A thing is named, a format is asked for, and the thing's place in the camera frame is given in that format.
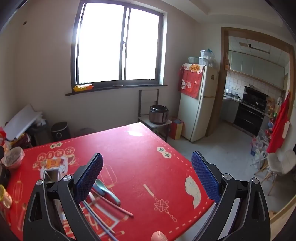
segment gold cup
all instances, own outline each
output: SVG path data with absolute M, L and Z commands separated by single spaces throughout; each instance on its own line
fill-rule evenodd
M 0 185 L 0 202 L 8 209 L 12 205 L 12 198 L 3 185 Z

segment kitchen counter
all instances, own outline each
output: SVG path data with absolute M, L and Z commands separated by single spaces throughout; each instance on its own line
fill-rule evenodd
M 226 100 L 233 100 L 233 101 L 239 102 L 240 104 L 243 104 L 243 105 L 245 105 L 245 106 L 248 106 L 249 108 L 251 108 L 251 109 L 253 109 L 253 110 L 255 110 L 255 111 L 258 111 L 258 112 L 260 112 L 261 114 L 264 114 L 265 116 L 267 116 L 267 117 L 269 117 L 269 118 L 272 118 L 272 116 L 268 115 L 267 113 L 264 113 L 264 112 L 262 112 L 262 111 L 259 111 L 259 110 L 257 110 L 256 108 L 254 108 L 254 107 L 252 107 L 252 106 L 249 106 L 249 105 L 247 105 L 247 104 L 245 104 L 245 103 L 242 103 L 241 100 L 235 99 L 234 97 L 231 97 L 231 96 L 223 96 L 223 101 L 226 101 Z
M 241 102 L 241 100 L 238 100 L 238 99 L 235 99 L 234 97 L 231 97 L 231 96 L 223 96 L 223 100 L 227 100 L 227 99 L 231 99 L 231 100 L 234 100 L 234 101 L 237 101 L 237 102 Z

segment window frame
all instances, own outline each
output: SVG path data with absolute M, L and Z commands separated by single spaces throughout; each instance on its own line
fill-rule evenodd
M 107 3 L 107 4 L 116 4 L 124 6 L 124 13 L 123 13 L 123 22 L 122 22 L 122 30 L 121 30 L 121 43 L 120 43 L 120 57 L 119 57 L 119 73 L 118 73 L 118 80 L 110 80 L 110 81 L 102 81 L 102 82 L 90 82 L 93 84 L 94 89 L 104 89 L 116 86 L 137 86 L 137 85 L 159 85 L 160 84 L 160 66 L 161 66 L 161 54 L 162 54 L 162 42 L 163 42 L 163 17 L 164 14 L 157 12 L 155 10 L 142 7 L 139 5 L 134 5 L 131 3 L 114 1 L 114 0 L 81 0 L 78 6 L 75 22 L 74 22 L 74 31 L 73 31 L 73 39 L 72 39 L 72 46 L 71 46 L 71 86 L 72 86 L 72 93 L 75 93 L 73 88 L 76 85 L 79 85 L 79 69 L 78 69 L 78 56 L 79 56 L 79 36 L 77 36 L 78 30 L 81 28 L 83 15 L 85 6 L 87 3 Z M 131 14 L 131 8 L 146 11 L 152 14 L 155 14 L 159 17 L 158 22 L 158 40 L 157 40 L 157 55 L 156 55 L 156 68 L 155 68 L 155 79 L 154 80 L 123 80 L 121 78 L 122 73 L 122 51 L 123 51 L 123 44 L 126 44 L 126 53 L 128 48 L 128 31 L 127 31 L 127 38 L 126 42 L 123 41 L 124 35 L 124 28 L 125 28 L 125 19 L 126 19 L 126 10 L 129 8 L 129 17 Z M 124 66 L 124 77 L 126 75 L 126 54 L 125 54 L 125 66 Z

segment pot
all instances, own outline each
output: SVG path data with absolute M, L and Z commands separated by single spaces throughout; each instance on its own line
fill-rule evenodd
M 168 121 L 168 108 L 162 105 L 150 107 L 149 120 L 156 125 L 162 125 Z

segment red cloth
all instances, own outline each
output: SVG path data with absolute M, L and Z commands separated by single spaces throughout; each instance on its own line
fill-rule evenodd
M 281 148 L 284 138 L 282 137 L 284 132 L 285 123 L 288 121 L 290 93 L 281 106 L 281 110 L 276 118 L 274 127 L 272 128 L 271 140 L 267 148 L 267 153 L 275 153 L 278 148 Z
M 179 71 L 178 90 L 190 97 L 198 96 L 203 75 L 203 65 L 184 64 Z

